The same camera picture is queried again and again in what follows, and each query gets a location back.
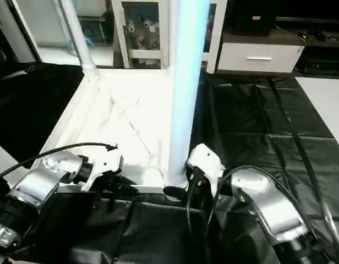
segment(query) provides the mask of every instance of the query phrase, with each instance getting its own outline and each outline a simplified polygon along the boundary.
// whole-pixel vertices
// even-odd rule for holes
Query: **black plastic sheet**
[[[339,232],[339,146],[294,79],[274,80],[302,140]],[[199,85],[192,146],[206,143],[226,168],[251,164],[288,184],[317,233],[331,241],[291,132],[264,79],[205,76]],[[188,234],[182,203],[161,195],[135,200],[59,194],[36,229],[34,246],[18,259],[39,263],[278,263],[247,206],[219,201],[209,241]],[[202,233],[203,210],[193,210]]]
[[[80,66],[0,64],[0,145],[19,162],[38,154],[82,78]]]
[[[295,79],[274,80],[285,110],[305,148],[339,233],[339,146]],[[291,187],[326,241],[331,237],[300,153],[264,79],[227,80],[212,77],[201,83],[192,145],[208,144],[226,168],[251,164],[266,169]],[[225,254],[249,263],[278,263],[247,207],[231,198],[218,203]],[[246,254],[246,246],[251,245]]]

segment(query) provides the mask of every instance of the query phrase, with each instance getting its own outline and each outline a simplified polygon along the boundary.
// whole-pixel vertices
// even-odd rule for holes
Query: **wall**
[[[66,47],[69,34],[63,28],[56,0],[16,0],[38,46]],[[105,0],[76,0],[78,15],[99,17],[106,11]]]

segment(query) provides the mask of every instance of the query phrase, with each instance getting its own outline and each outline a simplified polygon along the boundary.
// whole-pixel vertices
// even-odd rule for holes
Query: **black cable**
[[[84,142],[84,143],[76,143],[76,144],[70,144],[67,146],[63,146],[63,147],[58,147],[58,148],[54,148],[53,150],[48,150],[46,152],[40,153],[34,157],[28,158],[22,162],[19,162],[18,164],[6,169],[4,172],[2,172],[0,174],[0,179],[3,178],[4,176],[6,176],[8,173],[11,173],[12,171],[18,169],[19,167],[23,166],[24,164],[27,164],[28,162],[34,161],[37,158],[42,158],[45,157],[47,155],[56,153],[58,151],[62,151],[62,150],[66,150],[66,149],[71,149],[73,147],[81,147],[81,146],[103,146],[107,149],[107,151],[111,151],[117,148],[117,146],[111,146],[109,144],[104,144],[104,143],[96,143],[96,142]]]
[[[300,209],[299,207],[299,202],[298,200],[288,191],[288,189],[274,176],[272,175],[271,173],[269,173],[268,171],[262,169],[262,168],[259,168],[259,167],[256,167],[256,166],[252,166],[252,165],[243,165],[243,166],[239,166],[239,167],[236,167],[234,169],[231,169],[229,170],[228,172],[224,173],[223,176],[222,176],[222,179],[221,179],[221,182],[217,188],[217,193],[214,197],[214,201],[212,203],[212,209],[211,209],[211,212],[210,212],[210,216],[209,216],[209,219],[207,221],[207,225],[206,225],[206,230],[205,230],[205,236],[207,235],[208,231],[209,231],[209,227],[210,227],[210,223],[211,223],[211,220],[212,220],[212,217],[214,215],[214,211],[215,211],[215,208],[216,208],[216,205],[217,205],[217,200],[218,200],[218,196],[220,195],[221,193],[221,190],[222,190],[222,187],[224,186],[225,182],[232,176],[232,174],[240,169],[244,169],[244,168],[252,168],[252,169],[257,169],[259,170],[260,172],[262,173],[265,173],[267,174],[274,182],[275,182],[275,185],[276,187],[284,194],[287,196],[287,198],[292,202],[292,204],[295,206],[296,210],[298,211],[298,213],[300,214],[300,217],[302,218],[303,222],[305,223],[305,225],[308,227],[308,229],[310,230],[313,238],[316,240],[317,239],[317,236],[315,234],[315,231],[314,231],[314,228],[310,222],[310,220],[307,218],[306,214]]]
[[[191,181],[189,183],[189,190],[188,190],[188,197],[187,197],[187,222],[188,222],[188,229],[189,233],[193,236],[193,228],[192,228],[192,220],[190,218],[190,208],[192,207],[192,196],[194,193],[194,189],[196,187],[196,183],[194,181]]]
[[[297,131],[293,127],[292,120],[289,117],[288,112],[283,107],[282,99],[281,99],[280,94],[278,93],[278,91],[276,89],[275,83],[273,81],[271,81],[271,80],[269,80],[269,83],[270,83],[272,92],[274,93],[274,96],[276,98],[276,101],[278,103],[278,107],[279,107],[280,111],[282,112],[283,117],[286,120],[288,128],[289,128],[289,130],[290,130],[290,132],[292,134],[292,138],[293,138],[294,142],[296,143],[296,146],[297,146],[297,149],[298,149],[298,151],[300,153],[302,161],[303,161],[303,163],[305,165],[305,168],[307,169],[307,173],[309,175],[311,184],[313,186],[313,190],[314,190],[314,194],[315,194],[316,200],[318,201],[319,206],[320,206],[321,211],[322,211],[322,214],[324,216],[326,227],[329,230],[329,233],[330,233],[330,235],[332,237],[333,245],[335,247],[335,250],[339,254],[339,235],[338,235],[335,223],[334,223],[334,221],[332,219],[332,214],[330,212],[330,209],[329,209],[329,207],[327,205],[327,202],[326,202],[326,200],[324,198],[324,195],[323,195],[323,193],[321,191],[321,187],[320,187],[319,181],[318,181],[318,179],[316,177],[314,168],[311,165],[311,162],[310,162],[310,159],[308,157],[308,154],[307,154],[305,148],[302,145],[302,142],[301,142],[301,140],[300,140],[300,138],[298,136]]]

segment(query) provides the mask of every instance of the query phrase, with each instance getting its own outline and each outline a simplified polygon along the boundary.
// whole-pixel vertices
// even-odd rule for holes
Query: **white pole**
[[[171,138],[167,186],[185,188],[185,163],[198,90],[210,0],[181,0],[174,63]]]
[[[81,29],[72,0],[59,0],[59,2],[61,4],[61,11],[67,22],[70,37],[75,44],[75,49],[85,75],[98,76],[99,72],[91,59],[88,44],[85,41],[85,36]]]

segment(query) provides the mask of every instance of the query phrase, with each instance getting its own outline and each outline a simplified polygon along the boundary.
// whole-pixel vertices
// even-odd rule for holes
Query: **floor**
[[[339,144],[339,80],[297,78]]]
[[[111,46],[95,46],[90,49],[90,53],[96,65],[113,66]],[[76,52],[69,52],[66,48],[39,47],[39,54],[42,61],[46,63],[80,65]]]

